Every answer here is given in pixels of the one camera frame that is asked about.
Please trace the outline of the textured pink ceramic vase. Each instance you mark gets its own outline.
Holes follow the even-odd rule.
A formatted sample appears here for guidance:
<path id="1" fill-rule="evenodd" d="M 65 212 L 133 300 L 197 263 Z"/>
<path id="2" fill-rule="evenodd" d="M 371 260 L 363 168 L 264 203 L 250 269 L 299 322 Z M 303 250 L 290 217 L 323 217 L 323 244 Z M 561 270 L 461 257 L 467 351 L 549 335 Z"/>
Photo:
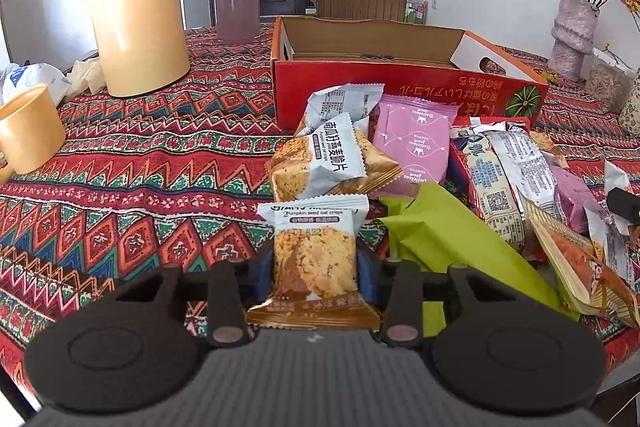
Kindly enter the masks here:
<path id="1" fill-rule="evenodd" d="M 569 80 L 580 79 L 585 58 L 592 54 L 599 15 L 600 10 L 587 0 L 560 0 L 548 58 L 553 72 Z"/>

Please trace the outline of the white plastic bag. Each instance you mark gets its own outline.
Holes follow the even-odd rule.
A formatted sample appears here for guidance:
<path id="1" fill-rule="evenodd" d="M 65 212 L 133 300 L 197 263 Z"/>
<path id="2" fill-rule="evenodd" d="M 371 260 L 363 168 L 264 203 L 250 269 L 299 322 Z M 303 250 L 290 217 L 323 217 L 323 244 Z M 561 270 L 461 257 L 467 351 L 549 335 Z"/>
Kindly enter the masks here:
<path id="1" fill-rule="evenodd" d="M 67 91 L 70 90 L 70 82 L 67 78 L 50 64 L 18 66 L 11 63 L 2 69 L 0 74 L 1 104 L 8 103 L 12 98 L 39 83 L 48 87 L 55 106 L 62 102 Z"/>

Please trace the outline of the silver red snack packet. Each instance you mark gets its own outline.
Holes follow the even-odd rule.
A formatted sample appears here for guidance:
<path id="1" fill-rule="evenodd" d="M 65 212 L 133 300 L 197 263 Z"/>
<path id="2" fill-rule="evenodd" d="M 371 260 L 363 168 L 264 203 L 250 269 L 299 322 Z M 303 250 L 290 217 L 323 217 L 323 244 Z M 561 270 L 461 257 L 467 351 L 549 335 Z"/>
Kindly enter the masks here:
<path id="1" fill-rule="evenodd" d="M 450 130 L 449 178 L 471 209 L 528 260 L 538 241 L 526 202 L 559 218 L 558 184 L 546 158 L 520 124 L 457 124 Z"/>

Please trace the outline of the lime green snack packet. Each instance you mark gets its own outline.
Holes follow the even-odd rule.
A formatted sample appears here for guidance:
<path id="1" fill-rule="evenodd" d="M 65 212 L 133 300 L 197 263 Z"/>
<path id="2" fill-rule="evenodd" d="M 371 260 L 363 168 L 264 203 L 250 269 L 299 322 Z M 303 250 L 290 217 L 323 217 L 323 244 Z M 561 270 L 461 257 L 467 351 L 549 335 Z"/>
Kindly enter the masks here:
<path id="1" fill-rule="evenodd" d="M 534 267 L 445 187 L 427 182 L 415 198 L 382 196 L 390 245 L 422 271 L 445 273 L 467 265 L 577 322 L 558 292 Z"/>

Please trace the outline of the glass jar with seeds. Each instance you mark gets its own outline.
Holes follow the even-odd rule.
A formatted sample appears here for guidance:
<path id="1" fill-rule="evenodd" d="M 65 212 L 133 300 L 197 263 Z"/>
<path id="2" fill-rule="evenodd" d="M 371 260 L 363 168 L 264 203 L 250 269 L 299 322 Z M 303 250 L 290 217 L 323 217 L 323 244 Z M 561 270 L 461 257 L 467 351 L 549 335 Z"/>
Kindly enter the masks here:
<path id="1" fill-rule="evenodd" d="M 609 48 L 594 48 L 592 55 L 586 91 L 608 112 L 619 114 L 630 95 L 637 73 Z"/>

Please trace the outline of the pumpkin seed oat crisp packet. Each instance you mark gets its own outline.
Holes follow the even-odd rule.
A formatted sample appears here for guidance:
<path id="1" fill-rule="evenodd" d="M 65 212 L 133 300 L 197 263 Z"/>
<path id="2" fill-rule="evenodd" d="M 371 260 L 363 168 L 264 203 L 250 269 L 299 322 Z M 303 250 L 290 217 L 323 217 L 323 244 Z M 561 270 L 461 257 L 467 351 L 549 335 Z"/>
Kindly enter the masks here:
<path id="1" fill-rule="evenodd" d="M 380 329 L 357 284 L 357 236 L 369 212 L 364 195 L 326 195 L 258 206 L 273 227 L 271 296 L 246 312 L 273 329 Z"/>

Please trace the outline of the purple snack packet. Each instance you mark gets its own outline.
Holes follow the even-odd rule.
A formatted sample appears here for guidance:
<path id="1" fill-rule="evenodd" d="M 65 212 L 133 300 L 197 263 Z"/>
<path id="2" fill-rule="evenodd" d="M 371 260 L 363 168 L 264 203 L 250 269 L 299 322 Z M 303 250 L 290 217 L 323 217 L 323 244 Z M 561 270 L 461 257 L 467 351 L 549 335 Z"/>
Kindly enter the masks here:
<path id="1" fill-rule="evenodd" d="M 563 222 L 579 234 L 587 234 L 588 219 L 586 209 L 602 213 L 600 204 L 581 176 L 560 165 L 551 153 L 542 153 L 556 181 L 555 202 Z"/>

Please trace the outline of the oat crisp packet white brown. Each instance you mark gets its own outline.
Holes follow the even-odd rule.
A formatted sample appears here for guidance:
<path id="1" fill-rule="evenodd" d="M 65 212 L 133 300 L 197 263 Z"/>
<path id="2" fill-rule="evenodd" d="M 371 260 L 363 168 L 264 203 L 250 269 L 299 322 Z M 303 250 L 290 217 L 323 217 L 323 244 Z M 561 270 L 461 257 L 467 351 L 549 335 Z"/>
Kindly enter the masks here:
<path id="1" fill-rule="evenodd" d="M 372 194 L 402 169 L 341 113 L 288 140 L 267 162 L 273 198 L 294 202 L 322 195 Z"/>

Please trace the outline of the yellow mug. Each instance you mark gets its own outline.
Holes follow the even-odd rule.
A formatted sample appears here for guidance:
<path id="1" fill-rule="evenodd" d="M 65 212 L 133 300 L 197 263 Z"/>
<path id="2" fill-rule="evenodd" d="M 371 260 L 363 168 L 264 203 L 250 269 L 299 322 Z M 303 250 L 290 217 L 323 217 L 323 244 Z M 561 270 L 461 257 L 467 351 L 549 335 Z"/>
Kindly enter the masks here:
<path id="1" fill-rule="evenodd" d="M 1 106 L 1 183 L 42 167 L 65 141 L 65 130 L 48 87 L 39 83 Z"/>

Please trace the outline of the red orange cardboard tray box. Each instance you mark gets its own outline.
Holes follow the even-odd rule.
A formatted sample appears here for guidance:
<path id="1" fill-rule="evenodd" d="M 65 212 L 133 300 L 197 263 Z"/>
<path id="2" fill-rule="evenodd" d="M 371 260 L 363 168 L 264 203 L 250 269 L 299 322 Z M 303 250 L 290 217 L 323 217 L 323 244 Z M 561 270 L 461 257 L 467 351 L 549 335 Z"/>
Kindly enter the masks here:
<path id="1" fill-rule="evenodd" d="M 529 120 L 548 92 L 531 67 L 471 31 L 389 20 L 280 16 L 271 70 L 277 124 L 288 130 L 314 92 L 346 83 L 454 104 L 463 116 Z"/>

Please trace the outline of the colourful patterned tablecloth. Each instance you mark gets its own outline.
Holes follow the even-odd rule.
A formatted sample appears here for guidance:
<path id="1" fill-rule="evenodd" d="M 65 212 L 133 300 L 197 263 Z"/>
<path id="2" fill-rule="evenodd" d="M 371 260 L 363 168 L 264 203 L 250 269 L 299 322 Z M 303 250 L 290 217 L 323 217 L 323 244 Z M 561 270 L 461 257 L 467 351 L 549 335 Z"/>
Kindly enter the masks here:
<path id="1" fill-rule="evenodd" d="M 1 185 L 1 368 L 15 384 L 35 335 L 118 283 L 250 259 L 270 239 L 256 209 L 271 196 L 266 161 L 292 131 L 276 119 L 273 29 L 244 46 L 188 31 L 186 77 L 132 98 L 75 96 L 58 111 L 61 150 Z M 538 117 L 524 118 L 594 195 L 609 163 L 638 182 L 639 140 L 616 115 L 542 57 L 504 50 L 547 80 Z"/>

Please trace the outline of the pink Delicious food packet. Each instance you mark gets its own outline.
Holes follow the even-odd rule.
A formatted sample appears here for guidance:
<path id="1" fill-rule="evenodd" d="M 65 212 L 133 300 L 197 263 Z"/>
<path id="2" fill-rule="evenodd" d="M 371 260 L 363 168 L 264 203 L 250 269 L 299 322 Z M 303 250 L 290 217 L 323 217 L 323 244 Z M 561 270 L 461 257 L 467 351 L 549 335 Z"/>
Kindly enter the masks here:
<path id="1" fill-rule="evenodd" d="M 457 105 L 384 94 L 378 103 L 373 145 L 398 162 L 402 175 L 376 195 L 414 197 L 423 183 L 444 181 L 450 128 L 457 115 Z"/>

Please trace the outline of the orange brown snack bag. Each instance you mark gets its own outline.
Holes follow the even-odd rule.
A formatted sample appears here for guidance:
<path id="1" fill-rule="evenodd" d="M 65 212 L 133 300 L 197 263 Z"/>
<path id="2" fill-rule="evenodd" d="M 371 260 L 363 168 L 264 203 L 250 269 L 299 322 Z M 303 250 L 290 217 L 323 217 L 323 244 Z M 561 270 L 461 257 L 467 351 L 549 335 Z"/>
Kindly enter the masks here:
<path id="1" fill-rule="evenodd" d="M 522 197 L 521 202 L 570 309 L 636 329 L 639 265 L 613 213 L 597 202 L 586 202 L 588 234 L 583 236 L 530 199 Z"/>

